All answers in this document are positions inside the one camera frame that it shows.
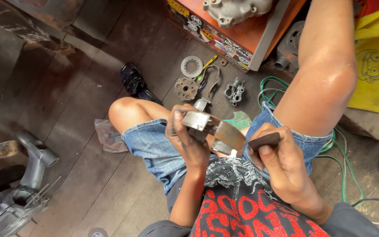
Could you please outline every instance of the dirty hand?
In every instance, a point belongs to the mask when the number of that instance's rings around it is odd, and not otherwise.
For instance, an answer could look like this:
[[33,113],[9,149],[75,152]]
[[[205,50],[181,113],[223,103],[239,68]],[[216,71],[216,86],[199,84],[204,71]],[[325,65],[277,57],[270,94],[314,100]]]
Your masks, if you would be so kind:
[[278,132],[280,142],[277,147],[261,146],[258,151],[249,148],[248,153],[253,163],[261,170],[264,166],[270,175],[273,191],[292,208],[322,224],[331,213],[331,207],[317,193],[312,180],[308,176],[301,148],[295,143],[288,127],[275,128],[265,123],[250,138]]
[[183,113],[197,110],[191,105],[175,105],[166,125],[166,137],[182,155],[188,172],[192,170],[205,172],[210,157],[207,141],[204,144],[188,134],[187,127],[182,125]]

